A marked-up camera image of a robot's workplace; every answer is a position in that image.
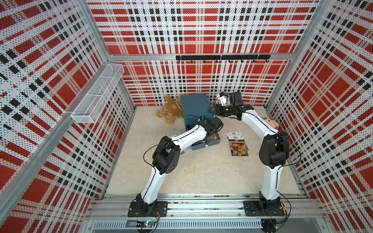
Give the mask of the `teal drawer cabinet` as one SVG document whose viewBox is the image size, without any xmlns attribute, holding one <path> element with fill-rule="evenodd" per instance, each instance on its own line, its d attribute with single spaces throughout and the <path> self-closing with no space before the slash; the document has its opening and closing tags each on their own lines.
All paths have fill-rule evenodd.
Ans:
<svg viewBox="0 0 373 233">
<path fill-rule="evenodd" d="M 182 96 L 181 102 L 186 131 L 191 130 L 199 121 L 211 121 L 214 117 L 213 114 L 209 112 L 211 104 L 206 93 Z M 220 139 L 214 140 L 212 136 L 208 143 L 204 140 L 196 142 L 191 145 L 191 149 L 200 150 L 218 145 L 219 143 Z"/>
</svg>

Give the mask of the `orange marigold seed bag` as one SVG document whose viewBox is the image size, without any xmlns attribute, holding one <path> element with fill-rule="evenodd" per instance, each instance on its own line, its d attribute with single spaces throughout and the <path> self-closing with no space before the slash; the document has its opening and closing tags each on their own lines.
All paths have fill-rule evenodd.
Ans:
<svg viewBox="0 0 373 233">
<path fill-rule="evenodd" d="M 241 131 L 226 132 L 232 156 L 248 156 L 248 147 Z"/>
</svg>

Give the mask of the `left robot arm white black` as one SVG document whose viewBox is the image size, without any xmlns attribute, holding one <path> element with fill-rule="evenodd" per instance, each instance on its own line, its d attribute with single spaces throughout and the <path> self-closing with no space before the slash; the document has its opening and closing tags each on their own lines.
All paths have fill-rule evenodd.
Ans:
<svg viewBox="0 0 373 233">
<path fill-rule="evenodd" d="M 144 190 L 136 196 L 137 204 L 145 207 L 153 205 L 165 178 L 176 169 L 181 152 L 196 142 L 209 140 L 222 127 L 222 121 L 215 117 L 210 121 L 199 121 L 179 136 L 162 137 L 155 145 L 153 161 L 150 163 L 152 172 Z"/>
</svg>

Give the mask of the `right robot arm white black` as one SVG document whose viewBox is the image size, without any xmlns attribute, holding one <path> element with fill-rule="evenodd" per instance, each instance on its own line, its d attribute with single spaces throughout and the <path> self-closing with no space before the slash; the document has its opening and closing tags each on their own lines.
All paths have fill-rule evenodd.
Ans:
<svg viewBox="0 0 373 233">
<path fill-rule="evenodd" d="M 289 136 L 265 121 L 255 109 L 244 104 L 240 92 L 217 95 L 213 114 L 220 117 L 235 116 L 246 123 L 262 140 L 259 159 L 265 167 L 263 186 L 259 192 L 258 210 L 269 214 L 282 207 L 279 192 L 281 174 L 289 158 Z"/>
</svg>

